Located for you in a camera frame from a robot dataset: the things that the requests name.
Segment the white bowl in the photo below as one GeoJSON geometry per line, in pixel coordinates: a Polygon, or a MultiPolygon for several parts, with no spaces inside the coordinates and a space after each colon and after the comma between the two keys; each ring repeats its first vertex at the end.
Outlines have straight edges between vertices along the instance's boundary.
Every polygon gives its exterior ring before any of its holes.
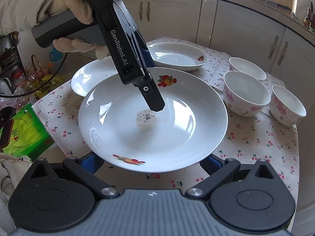
{"type": "Polygon", "coordinates": [[[280,124],[289,127],[306,116],[306,110],[301,101],[279,85],[272,87],[270,112],[280,124]]]}
{"type": "Polygon", "coordinates": [[[187,44],[162,42],[152,44],[148,48],[158,67],[190,72],[208,62],[208,56],[205,52],[187,44]]]}
{"type": "Polygon", "coordinates": [[[250,61],[238,57],[231,57],[229,59],[229,62],[230,71],[233,70],[246,73],[248,75],[253,76],[259,81],[264,81],[267,78],[265,72],[259,66],[256,66],[254,63],[250,61]]]}
{"type": "Polygon", "coordinates": [[[98,83],[115,74],[117,70],[111,56],[95,60],[77,70],[72,77],[71,88],[79,96],[85,97],[98,83]]]}
{"type": "Polygon", "coordinates": [[[254,77],[239,71],[229,71],[223,78],[224,102],[236,114],[251,117],[269,104],[269,91],[254,77]]]}
{"type": "Polygon", "coordinates": [[[150,111],[138,88],[113,75],[81,104],[78,124],[86,144],[113,165],[147,173],[178,170],[209,156],[227,129],[220,96],[191,74],[161,67],[149,70],[157,84],[166,83],[158,87],[164,109],[150,111]]]}

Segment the tablecloth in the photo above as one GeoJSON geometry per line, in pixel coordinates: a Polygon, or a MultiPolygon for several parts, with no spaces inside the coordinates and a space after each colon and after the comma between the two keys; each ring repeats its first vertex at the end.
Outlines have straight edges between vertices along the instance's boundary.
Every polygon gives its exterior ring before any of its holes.
{"type": "MultiPolygon", "coordinates": [[[[209,61],[191,74],[213,86],[219,94],[224,88],[223,75],[229,70],[226,53],[218,52],[183,40],[162,37],[157,42],[180,42],[202,49],[209,61]]],[[[269,92],[274,84],[284,83],[270,74],[263,82],[269,92]]],[[[85,144],[78,128],[78,111],[83,98],[76,95],[66,82],[33,105],[33,109],[51,137],[67,156],[82,157],[91,150],[85,144]]],[[[296,127],[280,125],[266,106],[256,117],[241,117],[228,109],[229,124],[226,136],[214,154],[225,158],[236,158],[241,163],[253,164],[259,158],[266,158],[286,184],[295,201],[299,184],[299,152],[296,127]]],[[[208,177],[195,164],[170,173],[138,173],[128,171],[107,162],[99,169],[97,176],[118,190],[124,188],[179,188],[182,192],[208,177]]]]}

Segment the finger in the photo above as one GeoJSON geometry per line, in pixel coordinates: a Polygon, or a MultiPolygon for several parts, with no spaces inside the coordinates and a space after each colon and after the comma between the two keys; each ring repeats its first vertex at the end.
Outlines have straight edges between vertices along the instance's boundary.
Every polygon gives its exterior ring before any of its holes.
{"type": "Polygon", "coordinates": [[[82,39],[74,39],[71,42],[71,45],[79,52],[88,52],[91,49],[95,48],[95,44],[89,44],[82,39]]]}
{"type": "Polygon", "coordinates": [[[98,60],[105,59],[107,54],[108,54],[107,46],[100,46],[100,45],[95,46],[95,55],[98,60]]]}
{"type": "Polygon", "coordinates": [[[61,50],[64,52],[76,52],[76,49],[71,45],[72,40],[61,37],[57,40],[57,44],[61,50]]]}
{"type": "Polygon", "coordinates": [[[59,44],[58,44],[58,39],[53,40],[53,46],[55,47],[56,50],[58,50],[59,52],[66,52],[63,49],[60,48],[59,44]]]}
{"type": "Polygon", "coordinates": [[[93,22],[92,8],[87,0],[66,0],[65,4],[81,23],[88,25],[93,22]]]}

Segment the countertop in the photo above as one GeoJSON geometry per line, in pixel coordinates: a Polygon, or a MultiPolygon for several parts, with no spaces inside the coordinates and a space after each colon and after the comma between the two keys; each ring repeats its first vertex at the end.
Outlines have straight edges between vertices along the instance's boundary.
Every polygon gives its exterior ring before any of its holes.
{"type": "Polygon", "coordinates": [[[263,14],[280,24],[288,27],[292,31],[296,32],[306,41],[311,43],[315,47],[315,35],[307,30],[304,26],[302,26],[299,22],[285,15],[284,13],[278,11],[277,9],[270,7],[262,2],[257,0],[226,0],[243,7],[249,8],[253,11],[257,11],[260,14],[263,14]]]}

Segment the metal bolt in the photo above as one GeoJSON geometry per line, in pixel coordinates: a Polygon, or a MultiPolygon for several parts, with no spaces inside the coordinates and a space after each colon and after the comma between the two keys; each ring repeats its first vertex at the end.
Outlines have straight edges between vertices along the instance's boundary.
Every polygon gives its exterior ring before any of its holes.
{"type": "Polygon", "coordinates": [[[199,189],[199,188],[190,188],[189,190],[187,190],[187,193],[190,196],[198,197],[198,196],[202,195],[204,193],[204,191],[199,189]]]}
{"type": "Polygon", "coordinates": [[[106,195],[106,196],[113,196],[117,193],[117,190],[115,188],[112,188],[112,187],[106,187],[106,188],[103,188],[101,190],[101,193],[106,195]]]}

